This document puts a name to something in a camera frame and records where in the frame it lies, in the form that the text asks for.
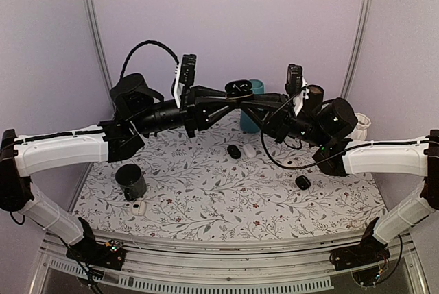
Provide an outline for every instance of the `white cable tie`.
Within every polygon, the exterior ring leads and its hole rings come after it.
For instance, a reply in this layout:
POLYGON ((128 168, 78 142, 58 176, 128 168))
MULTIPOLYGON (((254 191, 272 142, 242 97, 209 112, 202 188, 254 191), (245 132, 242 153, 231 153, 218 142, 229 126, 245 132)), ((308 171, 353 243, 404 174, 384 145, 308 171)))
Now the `white cable tie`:
POLYGON ((50 229, 51 226, 53 226, 56 222, 58 222, 60 220, 61 213, 60 213, 60 207, 58 205, 56 205, 56 212, 58 213, 58 215, 56 216, 55 221, 50 223, 47 227, 43 227, 44 231, 50 229))

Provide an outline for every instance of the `white object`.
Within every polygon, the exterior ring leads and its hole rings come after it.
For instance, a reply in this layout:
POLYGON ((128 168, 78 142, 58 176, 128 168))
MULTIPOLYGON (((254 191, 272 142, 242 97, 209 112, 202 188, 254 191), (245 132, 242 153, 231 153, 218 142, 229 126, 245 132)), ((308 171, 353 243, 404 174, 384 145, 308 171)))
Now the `white object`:
POLYGON ((390 243, 398 234, 410 229, 436 211, 427 200, 420 197, 423 187, 422 181, 397 207, 379 218, 375 224, 373 236, 380 243, 390 243))
MULTIPOLYGON (((76 131, 102 130, 92 125, 76 131)), ((81 134, 78 136, 59 136, 45 140, 15 145, 18 151, 15 157, 16 167, 21 177, 29 176, 44 169, 79 164, 82 162, 105 162, 108 160, 108 143, 105 133, 81 134)), ((26 140, 33 136, 20 135, 15 141, 26 140)))
MULTIPOLYGON (((305 80, 305 77, 302 77, 302 89, 304 87, 306 87, 306 85, 307 85, 307 81, 305 80)), ((294 113, 296 114, 296 116, 302 110, 303 100, 307 100, 308 99, 308 93, 309 93, 309 89, 306 88, 297 97, 295 97, 293 99, 293 101, 294 101, 294 113)))
POLYGON ((181 106, 181 93, 183 92, 183 84, 180 83, 181 66, 177 65, 176 68, 176 83, 174 84, 174 99, 176 100, 177 107, 181 106))
POLYGON ((355 116, 358 119, 358 123, 352 133, 347 136, 347 138, 364 141, 368 135, 368 128, 370 127, 372 122, 366 115, 360 114, 359 112, 356 112, 355 116))
POLYGON ((136 200, 132 202, 131 213, 133 215, 144 215, 146 212, 146 202, 143 200, 136 200))
MULTIPOLYGON (((424 136, 411 140, 389 142, 407 142, 427 140, 424 136)), ((347 174, 358 173, 404 173, 427 176, 427 156, 424 150, 428 143, 415 145, 373 145, 374 141, 350 142, 346 148, 364 143, 371 144, 348 151, 343 156, 344 170, 347 174)))
POLYGON ((34 200, 29 200, 19 213, 29 217, 43 227, 61 237, 67 244, 75 245, 84 238, 84 229, 77 217, 70 215, 44 195, 32 184, 34 200))
POLYGON ((254 147, 250 143, 246 143, 242 149, 247 157, 253 158, 256 156, 256 150, 254 150, 254 147))

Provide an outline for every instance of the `small black object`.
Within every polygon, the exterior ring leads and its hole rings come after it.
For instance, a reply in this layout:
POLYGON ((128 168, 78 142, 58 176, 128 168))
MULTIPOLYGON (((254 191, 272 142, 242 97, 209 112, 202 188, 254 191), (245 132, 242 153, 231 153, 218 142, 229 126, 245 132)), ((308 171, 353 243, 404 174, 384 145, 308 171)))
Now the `small black object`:
POLYGON ((290 64, 287 70, 287 83, 285 84, 285 91, 290 97, 299 93, 303 85, 303 69, 301 66, 290 64))
POLYGON ((181 61, 179 82, 186 87, 191 87, 195 81, 195 64, 197 56, 195 54, 184 54, 181 61))
POLYGON ((115 87, 111 88, 110 96, 116 106, 117 118, 123 120, 131 119, 150 108, 154 105, 154 99, 164 101, 163 95, 149 88, 140 73, 121 78, 115 87))
POLYGON ((226 91, 227 99, 243 99, 253 96, 252 82, 246 79, 227 83, 224 90, 226 91))
POLYGON ((227 147, 227 152, 233 159, 241 158, 241 152, 236 145, 229 145, 227 147))
POLYGON ((146 192, 146 183, 142 170, 135 164, 123 165, 116 172, 116 182, 121 186, 128 201, 141 198, 146 192))
POLYGON ((306 176, 299 176, 296 178, 296 185, 300 190, 307 190, 311 186, 311 181, 306 176))

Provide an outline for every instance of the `leaf pattern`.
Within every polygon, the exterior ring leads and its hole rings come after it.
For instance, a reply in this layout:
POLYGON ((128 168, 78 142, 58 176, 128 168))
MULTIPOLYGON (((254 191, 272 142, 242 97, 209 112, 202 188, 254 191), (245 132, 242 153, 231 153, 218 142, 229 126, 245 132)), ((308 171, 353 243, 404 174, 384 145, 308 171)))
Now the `leaf pattern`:
MULTIPOLYGON (((266 141, 281 162, 287 158, 294 165, 313 162, 315 148, 294 151, 269 138, 266 141)), ((93 228, 110 232, 260 241, 363 229, 385 212, 371 174, 331 177, 317 167, 286 171, 261 151, 259 134, 239 129, 239 112, 232 112, 195 138, 189 139, 184 129, 164 131, 146 140, 145 147, 130 160, 95 163, 74 213, 93 228), (227 146, 242 147, 244 143, 251 143, 257 156, 230 158, 227 146), (131 204, 115 182, 117 169, 127 163, 139 165, 147 182, 143 216, 131 214, 131 204), (299 175, 310 179, 308 190, 295 185, 299 175)))

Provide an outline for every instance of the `white wall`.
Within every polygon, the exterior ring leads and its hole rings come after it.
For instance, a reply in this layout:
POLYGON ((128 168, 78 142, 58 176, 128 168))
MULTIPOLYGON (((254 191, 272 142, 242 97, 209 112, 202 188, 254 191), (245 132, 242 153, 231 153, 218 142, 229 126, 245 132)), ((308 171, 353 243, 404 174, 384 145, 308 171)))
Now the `white wall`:
MULTIPOLYGON (((373 0, 349 101, 372 119, 370 138, 413 138, 439 128, 439 0, 373 0)), ((389 208, 419 182, 378 175, 389 208)), ((439 215, 412 230, 432 293, 439 293, 439 215)))
MULTIPOLYGON (((223 89, 232 80, 259 78, 265 91, 284 91, 287 65, 307 80, 340 93, 361 0, 95 0, 110 73, 138 42, 162 41, 181 57, 198 55, 196 84, 223 89)), ((172 59, 143 47, 128 67, 170 97, 172 59)))
MULTIPOLYGON (((110 116, 82 0, 0 0, 0 14, 0 132, 56 132, 110 116)), ((66 208, 83 169, 32 178, 66 208)), ((24 294, 43 231, 3 211, 0 228, 0 292, 24 294)))

